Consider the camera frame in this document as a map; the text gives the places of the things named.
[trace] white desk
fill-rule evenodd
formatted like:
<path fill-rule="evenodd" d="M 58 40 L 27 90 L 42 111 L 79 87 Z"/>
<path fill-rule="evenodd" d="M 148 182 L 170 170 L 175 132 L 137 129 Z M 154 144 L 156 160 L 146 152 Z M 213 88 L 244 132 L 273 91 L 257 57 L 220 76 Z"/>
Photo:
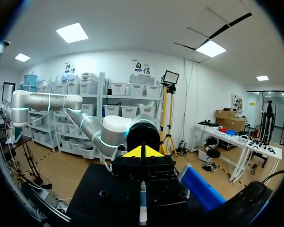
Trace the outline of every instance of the white desk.
<path fill-rule="evenodd" d="M 239 148 L 242 148 L 241 155 L 240 155 L 237 163 L 234 163 L 234 162 L 228 160 L 227 158 L 220 156 L 220 158 L 224 159 L 225 161 L 227 161 L 231 165 L 235 166 L 235 169 L 234 169 L 234 171 L 231 174 L 231 177 L 229 179 L 229 181 L 232 181 L 232 183 L 235 183 L 244 174 L 244 171 L 246 169 L 246 165 L 248 165 L 248 162 L 249 162 L 249 160 L 248 160 L 249 153 L 252 152 L 252 151 L 255 151 L 257 153 L 261 153 L 263 155 L 275 158 L 274 166 L 271 169 L 269 175 L 271 175 L 275 172 L 275 170 L 276 170 L 276 168 L 279 164 L 279 161 L 282 160 L 282 149 L 280 149 L 280 148 L 276 148 L 276 147 L 273 147 L 273 146 L 267 146 L 267 148 L 264 149 L 263 146 L 259 147 L 256 144 L 250 146 L 249 143 L 251 142 L 251 140 L 247 140 L 246 142 L 239 142 L 238 136 L 228 136 L 225 133 L 219 132 L 217 127 L 209 127 L 209 126 L 204 126 L 204 125 L 200 125 L 200 124 L 196 124 L 195 127 L 194 127 L 193 145 L 192 145 L 193 148 L 195 147 L 195 133 L 196 133 L 196 131 L 206 132 L 209 135 L 211 135 L 211 136 L 213 136 L 217 139 L 223 140 L 227 143 L 230 143 L 230 144 L 233 144 L 233 145 L 235 145 Z M 274 150 L 275 154 L 270 152 L 268 150 L 268 147 L 271 147 Z"/>
<path fill-rule="evenodd" d="M 193 145 L 192 147 L 195 147 L 195 133 L 197 131 L 201 131 L 201 132 L 206 132 L 209 135 L 219 139 L 219 140 L 223 140 L 227 143 L 233 144 L 239 148 L 241 148 L 241 155 L 240 158 L 238 160 L 237 163 L 234 163 L 232 161 L 230 161 L 229 159 L 227 159 L 226 157 L 220 156 L 220 158 L 222 158 L 223 160 L 225 160 L 226 162 L 228 162 L 229 164 L 235 166 L 234 171 L 231 174 L 231 177 L 229 179 L 229 181 L 233 181 L 237 176 L 238 176 L 238 170 L 239 168 L 243 165 L 243 163 L 245 162 L 245 158 L 246 157 L 246 153 L 248 153 L 248 148 L 246 143 L 243 142 L 239 142 L 238 141 L 238 136 L 229 136 L 225 133 L 219 132 L 217 127 L 209 127 L 209 126 L 204 126 L 204 125 L 200 125 L 200 124 L 196 124 L 194 127 L 194 132 L 193 132 Z"/>
<path fill-rule="evenodd" d="M 266 155 L 268 157 L 273 157 L 275 159 L 275 163 L 274 163 L 269 175 L 271 175 L 275 172 L 280 160 L 282 160 L 282 149 L 281 148 L 277 148 L 277 147 L 269 145 L 269 146 L 267 146 L 266 149 L 264 149 L 263 145 L 261 147 L 259 147 L 257 144 L 249 145 L 250 142 L 251 142 L 251 140 L 248 140 L 248 143 L 246 143 L 248 151 L 246 152 L 245 156 L 243 157 L 244 161 L 241 163 L 241 166 L 237 171 L 237 174 L 236 174 L 236 177 L 233 180 L 233 183 L 235 183 L 244 174 L 246 166 L 248 165 L 249 160 L 250 160 L 250 159 L 248 159 L 248 155 L 250 154 L 250 158 L 251 158 L 252 157 L 251 154 L 252 154 L 253 151 L 260 153 L 260 154 L 263 154 L 263 155 Z M 268 148 L 272 148 L 274 150 L 275 154 L 270 152 L 268 150 Z"/>

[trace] yellow triangle label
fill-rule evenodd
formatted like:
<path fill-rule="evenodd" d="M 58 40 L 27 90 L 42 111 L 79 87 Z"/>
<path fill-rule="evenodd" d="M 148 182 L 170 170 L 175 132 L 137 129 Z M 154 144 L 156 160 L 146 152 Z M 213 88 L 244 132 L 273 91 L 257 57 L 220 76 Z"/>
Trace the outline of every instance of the yellow triangle label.
<path fill-rule="evenodd" d="M 141 157 L 141 147 L 142 146 L 138 146 L 135 149 L 131 150 L 130 152 L 126 153 L 125 155 L 123 155 L 122 157 Z M 161 153 L 155 151 L 154 149 L 152 149 L 149 146 L 145 146 L 145 151 L 146 151 L 146 157 L 151 157 L 151 156 L 155 156 L 155 157 L 162 157 L 164 155 L 162 155 Z"/>

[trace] ceiling light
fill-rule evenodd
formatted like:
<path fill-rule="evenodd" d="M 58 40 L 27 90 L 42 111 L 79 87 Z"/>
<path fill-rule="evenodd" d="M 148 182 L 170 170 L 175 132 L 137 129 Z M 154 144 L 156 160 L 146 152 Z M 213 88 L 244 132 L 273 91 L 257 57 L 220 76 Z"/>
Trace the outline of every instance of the ceiling light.
<path fill-rule="evenodd" d="M 198 49 L 196 49 L 196 51 L 213 58 L 214 56 L 217 56 L 220 53 L 224 53 L 226 50 L 215 42 L 208 41 L 202 46 L 200 46 Z"/>
<path fill-rule="evenodd" d="M 30 57 L 27 57 L 26 55 L 20 53 L 15 57 L 15 59 L 17 59 L 18 61 L 26 62 L 30 59 Z"/>
<path fill-rule="evenodd" d="M 260 76 L 260 77 L 257 77 L 257 79 L 258 79 L 258 81 L 269 80 L 268 76 Z"/>
<path fill-rule="evenodd" d="M 56 31 L 67 43 L 89 39 L 80 23 L 60 28 Z"/>

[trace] black stool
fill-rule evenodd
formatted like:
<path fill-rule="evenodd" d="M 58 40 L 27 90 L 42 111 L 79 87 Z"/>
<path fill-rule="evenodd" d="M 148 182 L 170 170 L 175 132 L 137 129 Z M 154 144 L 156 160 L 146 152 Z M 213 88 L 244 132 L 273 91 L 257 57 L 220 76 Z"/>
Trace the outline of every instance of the black stool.
<path fill-rule="evenodd" d="M 209 138 L 206 141 L 206 145 L 210 148 L 210 150 L 208 150 L 206 153 L 208 156 L 207 159 L 209 159 L 210 157 L 211 158 L 220 157 L 221 153 L 215 149 L 218 146 L 218 143 L 219 141 L 216 138 Z M 210 163 L 205 164 L 202 168 L 208 172 L 215 172 L 217 166 L 213 163 L 213 161 L 211 161 Z"/>

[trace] yellow tripod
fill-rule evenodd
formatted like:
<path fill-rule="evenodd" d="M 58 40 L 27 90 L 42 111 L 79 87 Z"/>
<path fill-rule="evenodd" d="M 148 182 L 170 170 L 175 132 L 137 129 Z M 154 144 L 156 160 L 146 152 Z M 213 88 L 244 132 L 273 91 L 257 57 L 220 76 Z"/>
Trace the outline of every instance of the yellow tripod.
<path fill-rule="evenodd" d="M 165 121 L 165 111 L 166 111 L 166 100 L 167 100 L 167 86 L 164 85 L 164 97 L 163 97 L 163 113 L 162 113 L 162 121 L 161 121 L 161 126 L 160 126 L 160 153 L 163 155 L 167 155 L 167 151 L 169 148 L 169 141 L 171 141 L 173 151 L 175 153 L 175 156 L 177 157 L 178 154 L 176 152 L 176 146 L 174 143 L 174 140 L 172 139 L 172 136 L 170 134 L 171 130 L 171 121 L 172 121 L 172 115 L 173 115 L 173 106 L 174 106 L 174 91 L 171 91 L 170 95 L 170 113 L 169 113 L 169 125 L 168 127 L 168 133 L 165 135 L 163 139 L 163 128 L 164 128 L 164 121 Z"/>

